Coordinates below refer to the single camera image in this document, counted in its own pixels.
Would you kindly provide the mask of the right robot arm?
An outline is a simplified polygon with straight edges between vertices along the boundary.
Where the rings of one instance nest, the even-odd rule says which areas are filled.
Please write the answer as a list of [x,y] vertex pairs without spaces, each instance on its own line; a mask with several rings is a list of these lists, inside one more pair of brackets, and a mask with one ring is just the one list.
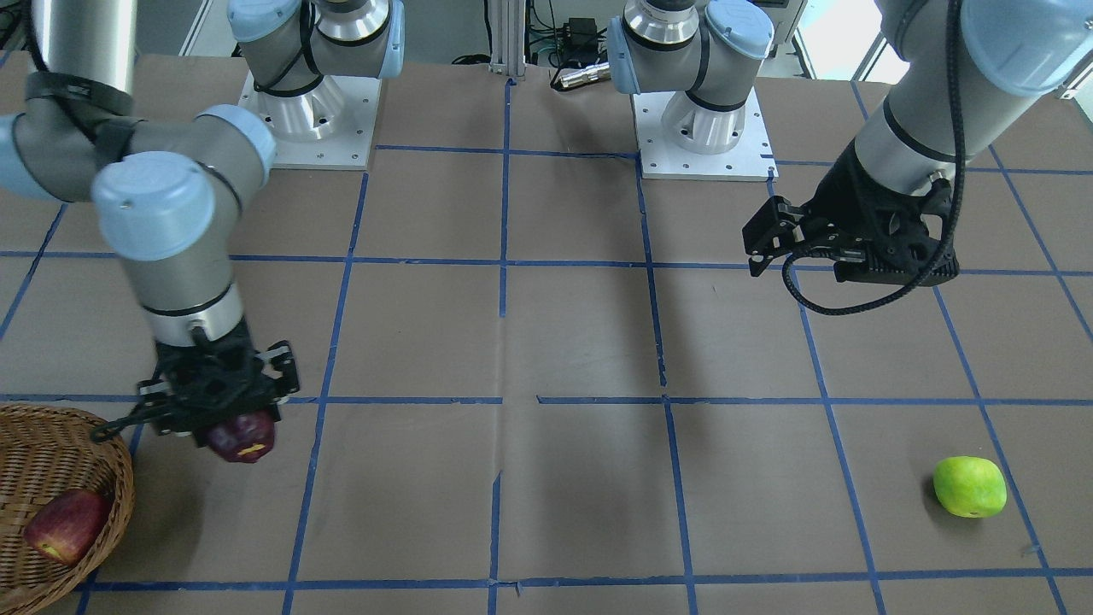
[[218,104],[188,122],[133,113],[132,1],[25,1],[25,109],[3,117],[3,188],[90,202],[154,338],[156,368],[128,425],[191,436],[230,460],[277,440],[278,405],[299,389],[287,342],[259,351],[227,243],[268,184],[278,147],[336,135],[334,78],[391,79],[406,57],[400,1],[231,1],[231,36],[251,106]]

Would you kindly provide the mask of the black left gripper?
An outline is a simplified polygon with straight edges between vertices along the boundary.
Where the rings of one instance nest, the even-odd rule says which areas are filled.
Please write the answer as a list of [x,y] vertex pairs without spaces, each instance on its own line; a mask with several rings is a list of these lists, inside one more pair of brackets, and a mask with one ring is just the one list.
[[816,186],[807,206],[769,197],[742,229],[751,277],[788,255],[809,255],[841,236],[834,276],[839,283],[906,284],[932,258],[940,240],[930,235],[925,215],[951,225],[952,184],[933,180],[925,196],[906,196],[878,184],[858,159],[853,143],[844,147]]

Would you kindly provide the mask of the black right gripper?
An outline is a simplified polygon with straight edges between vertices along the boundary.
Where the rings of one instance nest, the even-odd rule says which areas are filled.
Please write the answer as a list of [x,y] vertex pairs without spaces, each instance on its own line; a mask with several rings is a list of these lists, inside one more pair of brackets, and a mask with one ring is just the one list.
[[202,328],[193,334],[196,345],[154,343],[156,369],[167,385],[139,385],[133,409],[90,429],[92,442],[105,443],[137,425],[152,425],[161,436],[188,436],[196,428],[260,410],[281,419],[278,404],[301,388],[289,340],[259,353],[246,320],[218,340],[207,340]]

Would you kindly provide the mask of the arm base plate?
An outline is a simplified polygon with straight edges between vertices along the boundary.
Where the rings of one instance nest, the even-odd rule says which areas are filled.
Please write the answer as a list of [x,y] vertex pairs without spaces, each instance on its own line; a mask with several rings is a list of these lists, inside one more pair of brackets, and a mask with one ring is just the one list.
[[757,91],[742,108],[700,108],[686,93],[631,96],[645,179],[766,182],[780,176]]
[[325,75],[312,92],[274,97],[255,90],[249,74],[238,104],[277,137],[275,168],[366,172],[384,85],[375,78]]

